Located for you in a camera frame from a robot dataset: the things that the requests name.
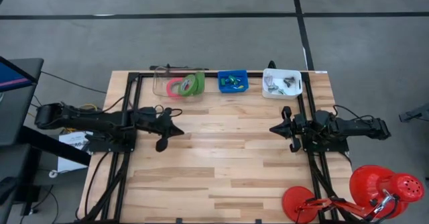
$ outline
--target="white bin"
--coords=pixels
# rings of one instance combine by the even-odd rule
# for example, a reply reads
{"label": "white bin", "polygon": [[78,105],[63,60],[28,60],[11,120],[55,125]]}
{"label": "white bin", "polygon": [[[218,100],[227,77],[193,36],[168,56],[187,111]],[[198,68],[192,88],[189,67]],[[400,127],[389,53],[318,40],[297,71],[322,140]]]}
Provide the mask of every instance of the white bin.
{"label": "white bin", "polygon": [[[274,91],[270,93],[268,91],[267,83],[264,78],[267,75],[273,76],[273,83],[276,84],[279,89],[283,89],[285,95],[279,93],[278,91]],[[290,87],[287,87],[283,82],[285,78],[294,77],[295,82],[291,83]],[[281,69],[265,69],[263,70],[262,76],[262,96],[265,98],[271,99],[295,99],[299,94],[302,93],[302,78],[301,72],[297,70],[281,70]]]}

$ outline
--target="blue bin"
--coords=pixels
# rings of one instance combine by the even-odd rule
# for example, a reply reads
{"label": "blue bin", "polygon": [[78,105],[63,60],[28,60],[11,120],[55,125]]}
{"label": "blue bin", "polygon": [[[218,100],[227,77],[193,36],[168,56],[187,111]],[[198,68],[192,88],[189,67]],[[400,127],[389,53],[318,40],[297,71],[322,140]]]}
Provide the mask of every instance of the blue bin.
{"label": "blue bin", "polygon": [[[236,78],[239,78],[241,81],[237,86],[243,85],[244,87],[242,89],[235,89],[232,87],[232,85],[225,85],[223,86],[221,84],[221,79],[228,79],[228,76],[233,75]],[[224,70],[217,73],[217,82],[219,85],[219,90],[222,93],[242,93],[246,91],[249,88],[249,79],[247,78],[247,71],[246,70]]]}

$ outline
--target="wooden table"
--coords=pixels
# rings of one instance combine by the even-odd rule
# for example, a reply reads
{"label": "wooden table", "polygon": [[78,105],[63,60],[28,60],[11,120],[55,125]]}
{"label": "wooden table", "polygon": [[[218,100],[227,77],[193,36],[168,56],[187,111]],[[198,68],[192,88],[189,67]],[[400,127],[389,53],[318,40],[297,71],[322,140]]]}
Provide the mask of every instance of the wooden table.
{"label": "wooden table", "polygon": [[[328,75],[309,74],[316,108],[332,111]],[[124,95],[127,75],[127,71],[112,73],[105,108]],[[268,129],[282,122],[283,106],[299,113],[298,101],[263,98],[261,81],[250,78],[246,92],[221,94],[217,78],[206,78],[203,100],[184,103],[154,95],[153,78],[144,79],[139,107],[162,104],[183,109],[173,122],[186,134],[171,138],[168,149],[158,153],[155,143],[159,137],[139,132],[128,169],[122,223],[175,223],[176,218],[186,223],[254,223],[255,219],[291,223],[282,211],[281,197],[292,186],[313,190],[308,158],[302,150],[291,153],[290,139]],[[305,91],[303,96],[310,118]],[[120,110],[121,104],[112,109]],[[79,217],[102,155],[91,159]],[[334,190],[351,201],[350,164],[338,153],[326,153],[326,157]],[[89,209],[105,190],[110,165],[111,154],[97,172]],[[112,197],[109,217],[113,217],[116,194]]]}

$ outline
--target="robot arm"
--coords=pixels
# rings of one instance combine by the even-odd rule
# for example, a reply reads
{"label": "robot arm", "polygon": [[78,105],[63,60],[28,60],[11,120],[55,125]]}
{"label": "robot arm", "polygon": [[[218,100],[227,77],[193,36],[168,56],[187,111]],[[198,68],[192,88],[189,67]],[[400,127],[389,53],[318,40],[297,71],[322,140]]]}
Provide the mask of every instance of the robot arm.
{"label": "robot arm", "polygon": [[296,135],[305,135],[310,138],[315,143],[312,146],[312,150],[315,152],[339,151],[339,149],[344,151],[345,141],[349,136],[367,136],[371,139],[381,140],[390,137],[386,123],[380,118],[344,120],[328,111],[321,110],[315,112],[315,118],[311,121],[305,120],[303,114],[297,114],[291,120],[291,115],[290,107],[284,107],[283,123],[269,130],[286,139],[292,138],[290,146],[292,152],[297,152],[301,148],[300,140],[295,137]]}
{"label": "robot arm", "polygon": [[52,103],[38,108],[35,124],[40,129],[58,129],[61,127],[92,131],[87,135],[92,152],[132,151],[136,130],[161,135],[156,150],[164,151],[168,138],[182,135],[184,132],[172,121],[172,109],[166,108],[157,113],[154,107],[143,107],[138,111],[104,111],[78,109],[73,106]]}

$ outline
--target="red lamp shade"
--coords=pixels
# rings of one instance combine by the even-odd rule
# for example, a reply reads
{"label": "red lamp shade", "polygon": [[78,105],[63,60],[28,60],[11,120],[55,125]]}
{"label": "red lamp shade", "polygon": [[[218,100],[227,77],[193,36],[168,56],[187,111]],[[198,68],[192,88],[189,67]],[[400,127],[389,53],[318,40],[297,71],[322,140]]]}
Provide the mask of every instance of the red lamp shade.
{"label": "red lamp shade", "polygon": [[[396,174],[381,166],[362,166],[356,169],[350,178],[351,196],[361,207],[370,207],[374,199],[380,203],[385,197],[383,190],[400,197],[396,211],[389,218],[403,213],[408,203],[418,201],[424,195],[423,184],[416,177],[409,174]],[[386,216],[394,206],[393,201],[388,202],[376,218]]]}

